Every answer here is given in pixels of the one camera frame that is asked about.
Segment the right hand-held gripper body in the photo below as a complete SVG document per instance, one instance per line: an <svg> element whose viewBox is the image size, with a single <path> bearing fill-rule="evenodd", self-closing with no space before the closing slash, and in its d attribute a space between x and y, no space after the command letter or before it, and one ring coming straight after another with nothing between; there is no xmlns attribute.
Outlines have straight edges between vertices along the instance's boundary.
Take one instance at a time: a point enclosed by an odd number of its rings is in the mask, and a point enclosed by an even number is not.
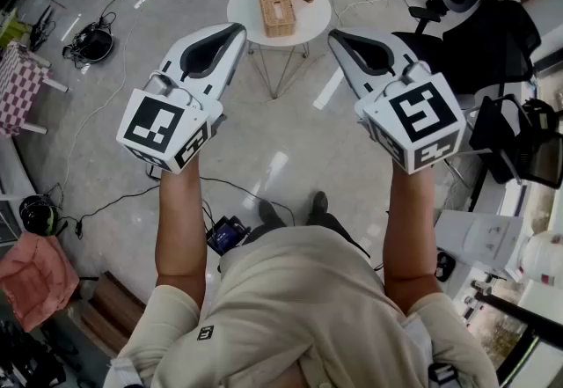
<svg viewBox="0 0 563 388"><path fill-rule="evenodd" d="M401 75L355 104L370 137L408 174L455 155L466 119L441 73L426 62L408 64Z"/></svg>

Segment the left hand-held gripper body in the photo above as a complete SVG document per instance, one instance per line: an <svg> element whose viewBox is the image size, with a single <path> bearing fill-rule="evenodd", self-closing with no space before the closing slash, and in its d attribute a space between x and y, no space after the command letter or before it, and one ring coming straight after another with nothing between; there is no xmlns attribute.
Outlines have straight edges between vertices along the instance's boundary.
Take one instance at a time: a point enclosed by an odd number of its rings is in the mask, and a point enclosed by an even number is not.
<svg viewBox="0 0 563 388"><path fill-rule="evenodd" d="M179 174L213 137L225 87L221 76L181 82L155 70L132 91L116 141L143 162Z"/></svg>

